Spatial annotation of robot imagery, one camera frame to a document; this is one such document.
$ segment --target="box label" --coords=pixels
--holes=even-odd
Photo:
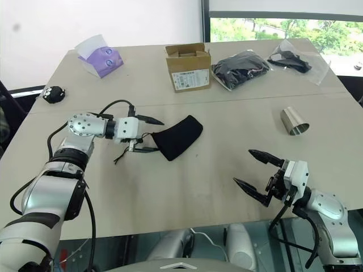
[[[209,84],[209,69],[172,73],[176,90],[197,88]]]

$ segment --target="cardboard box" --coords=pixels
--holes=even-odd
[[[211,82],[210,54],[204,44],[165,47],[166,63],[175,92],[208,89]]]

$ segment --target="black face mask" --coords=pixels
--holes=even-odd
[[[311,69],[309,63],[301,60],[299,55],[291,51],[282,51],[280,48],[267,61],[278,66],[293,68],[300,73],[306,73]]]
[[[189,115],[175,126],[151,136],[165,158],[172,161],[191,146],[202,131],[202,124]]]

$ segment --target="white wall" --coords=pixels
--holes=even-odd
[[[210,0],[210,11],[268,11],[363,16],[363,0]]]
[[[110,46],[202,40],[200,0],[1,0],[0,79],[46,84],[69,49],[101,33]]]

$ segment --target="window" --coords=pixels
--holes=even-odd
[[[363,76],[363,22],[211,18],[210,41],[308,38],[337,75]]]

